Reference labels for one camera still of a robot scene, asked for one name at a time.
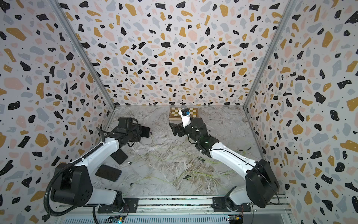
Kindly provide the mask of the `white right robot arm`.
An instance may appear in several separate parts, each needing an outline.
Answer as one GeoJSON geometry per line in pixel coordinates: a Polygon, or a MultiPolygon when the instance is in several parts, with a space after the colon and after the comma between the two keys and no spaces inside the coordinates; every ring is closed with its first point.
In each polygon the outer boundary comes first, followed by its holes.
{"type": "Polygon", "coordinates": [[[244,179],[245,186],[233,187],[214,208],[236,211],[245,203],[265,208],[277,194],[279,184],[269,163],[264,159],[249,159],[229,149],[209,134],[203,119],[183,117],[182,123],[169,123],[169,126],[173,135],[186,136],[201,154],[220,161],[244,179]]]}

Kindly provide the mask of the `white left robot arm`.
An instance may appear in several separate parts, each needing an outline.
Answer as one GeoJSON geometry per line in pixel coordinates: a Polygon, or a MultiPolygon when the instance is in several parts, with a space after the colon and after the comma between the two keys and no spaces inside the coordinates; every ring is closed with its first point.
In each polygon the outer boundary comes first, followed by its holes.
{"type": "Polygon", "coordinates": [[[92,207],[93,213],[97,206],[112,213],[130,209],[121,191],[93,187],[91,175],[116,182],[121,170],[104,165],[104,160],[111,157],[122,164],[128,157],[121,148],[132,147],[142,138],[149,138],[150,128],[139,124],[135,118],[120,117],[112,131],[100,128],[97,131],[100,142],[94,148],[71,163],[56,167],[43,198],[44,209],[50,216],[63,216],[79,207],[92,207]]]}

